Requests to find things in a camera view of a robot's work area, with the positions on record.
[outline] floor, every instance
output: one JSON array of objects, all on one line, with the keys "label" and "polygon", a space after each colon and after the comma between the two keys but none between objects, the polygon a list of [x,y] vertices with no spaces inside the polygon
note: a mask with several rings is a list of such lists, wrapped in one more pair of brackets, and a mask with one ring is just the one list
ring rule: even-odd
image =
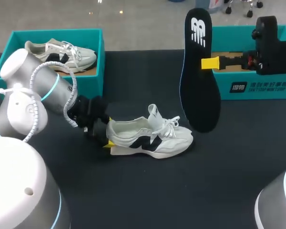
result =
[{"label": "floor", "polygon": [[[93,27],[103,29],[107,51],[183,49],[184,19],[194,6],[195,0],[0,0],[0,52],[12,30]],[[212,14],[213,24],[255,24],[269,15],[286,24],[286,0],[264,0],[251,19],[247,11],[236,2],[231,15]]]}]

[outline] white coiled cable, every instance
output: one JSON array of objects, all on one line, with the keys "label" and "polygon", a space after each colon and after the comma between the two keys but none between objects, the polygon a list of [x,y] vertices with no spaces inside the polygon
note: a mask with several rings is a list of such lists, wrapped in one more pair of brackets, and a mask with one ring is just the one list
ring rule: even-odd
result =
[{"label": "white coiled cable", "polygon": [[31,79],[30,79],[30,88],[27,89],[27,88],[18,88],[18,87],[15,87],[15,88],[10,88],[10,89],[2,89],[0,88],[0,93],[1,94],[5,94],[6,92],[12,92],[12,91],[16,91],[16,90],[19,90],[21,92],[24,92],[24,93],[27,93],[27,94],[30,94],[31,95],[31,99],[32,99],[32,102],[33,102],[33,107],[34,107],[34,122],[33,122],[33,126],[30,130],[30,132],[28,133],[28,135],[23,139],[23,142],[28,142],[32,136],[35,134],[35,132],[37,131],[38,129],[38,123],[39,123],[39,110],[38,110],[38,105],[37,105],[37,102],[36,102],[36,99],[35,99],[35,96],[34,96],[34,91],[33,91],[33,87],[34,87],[34,82],[35,82],[35,76],[37,75],[37,73],[39,72],[39,70],[43,67],[46,67],[46,66],[60,66],[60,67],[63,67],[65,68],[66,70],[68,70],[68,72],[70,73],[70,76],[72,78],[72,83],[73,83],[73,87],[72,87],[72,91],[71,91],[71,94],[70,94],[70,97],[68,99],[68,101],[66,102],[64,108],[63,108],[63,116],[65,117],[65,119],[67,120],[67,122],[72,126],[72,127],[77,127],[77,124],[75,121],[73,121],[72,119],[70,119],[68,117],[68,108],[70,106],[70,103],[71,101],[73,100],[74,98],[74,95],[76,94],[77,92],[77,82],[76,82],[76,77],[74,75],[74,73],[71,71],[71,69],[63,64],[63,63],[60,63],[60,62],[56,62],[56,61],[49,61],[49,62],[45,62],[45,63],[42,63],[40,64],[32,73],[31,75]]},{"label": "white coiled cable", "polygon": [[72,102],[73,98],[74,98],[74,95],[76,94],[77,92],[77,82],[76,82],[76,77],[74,75],[74,73],[71,71],[71,69],[63,64],[63,63],[60,63],[60,62],[56,62],[56,61],[49,61],[49,62],[45,62],[45,63],[42,63],[40,64],[32,73],[32,76],[31,76],[31,80],[30,80],[30,89],[33,90],[33,86],[34,86],[34,81],[35,81],[35,76],[37,75],[37,73],[39,72],[39,70],[43,67],[46,67],[46,66],[60,66],[60,67],[63,67],[65,68],[71,78],[72,78],[72,91],[71,91],[71,94],[70,94],[70,97],[68,99],[68,101],[66,102],[65,106],[63,107],[63,116],[65,117],[65,119],[67,120],[67,122],[72,126],[72,127],[77,127],[77,124],[75,121],[73,121],[72,119],[69,118],[67,112],[68,112],[68,108],[70,106],[70,103]]},{"label": "white coiled cable", "polygon": [[6,94],[6,92],[23,92],[26,94],[29,94],[31,96],[33,107],[34,107],[34,122],[33,126],[28,133],[28,135],[23,139],[23,142],[28,142],[30,138],[34,135],[34,133],[37,131],[38,128],[38,122],[39,122],[39,112],[38,112],[38,105],[34,96],[34,91],[25,87],[22,87],[21,84],[15,84],[13,88],[10,89],[3,89],[0,88],[0,94]]}]

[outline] white sneaker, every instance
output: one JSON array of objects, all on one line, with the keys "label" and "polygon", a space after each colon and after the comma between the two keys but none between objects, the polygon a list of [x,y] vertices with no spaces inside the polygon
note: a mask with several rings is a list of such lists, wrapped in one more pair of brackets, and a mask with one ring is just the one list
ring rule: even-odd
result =
[{"label": "white sneaker", "polygon": [[178,124],[179,116],[164,119],[156,105],[148,106],[148,119],[140,117],[132,121],[109,121],[107,138],[115,146],[111,155],[132,155],[145,153],[162,159],[185,151],[193,142],[192,132]]},{"label": "white sneaker", "polygon": [[[87,71],[97,64],[95,51],[79,48],[68,42],[59,42],[55,39],[51,39],[45,44],[34,44],[27,41],[25,42],[25,49],[43,62],[58,61],[64,63],[74,73]],[[51,66],[51,68],[68,73],[59,66]]]}]

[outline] teal shoe box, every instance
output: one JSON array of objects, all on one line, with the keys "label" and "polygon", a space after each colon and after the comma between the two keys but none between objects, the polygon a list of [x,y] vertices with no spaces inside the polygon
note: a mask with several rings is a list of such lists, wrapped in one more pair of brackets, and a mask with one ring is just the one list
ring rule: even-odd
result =
[{"label": "teal shoe box", "polygon": [[[245,52],[255,49],[255,26],[213,27],[212,52]],[[286,26],[278,26],[278,39],[286,41]],[[222,100],[286,99],[286,74],[258,75],[249,72],[214,72]]]},{"label": "teal shoe box", "polygon": [[[33,43],[46,43],[51,38],[66,41],[74,46],[92,49],[97,52],[96,75],[76,76],[78,92],[87,98],[102,96],[103,77],[105,68],[105,48],[101,29],[74,29],[74,30],[35,30],[13,31],[0,59],[0,70],[7,58],[17,49],[24,48],[26,41]],[[70,76],[64,76],[72,84]],[[0,78],[0,88],[6,88],[5,82]]]}]

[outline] shoe lace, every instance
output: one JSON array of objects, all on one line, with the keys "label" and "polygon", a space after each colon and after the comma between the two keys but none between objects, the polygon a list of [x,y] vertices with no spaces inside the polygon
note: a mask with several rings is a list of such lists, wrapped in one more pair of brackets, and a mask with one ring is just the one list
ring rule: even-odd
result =
[{"label": "shoe lace", "polygon": [[63,51],[60,51],[60,52],[62,52],[62,53],[70,52],[72,57],[73,57],[73,59],[74,59],[74,64],[75,64],[76,68],[80,72],[82,72],[82,70],[77,65],[77,62],[82,60],[81,52],[78,50],[78,48],[76,46],[74,46],[73,44],[71,44],[69,42],[62,41],[62,43],[63,43],[63,45],[62,45]]},{"label": "shoe lace", "polygon": [[163,119],[164,124],[161,129],[152,132],[155,135],[162,135],[164,137],[176,137],[175,128],[179,126],[178,120],[180,119],[179,116],[176,116],[172,119]]}]

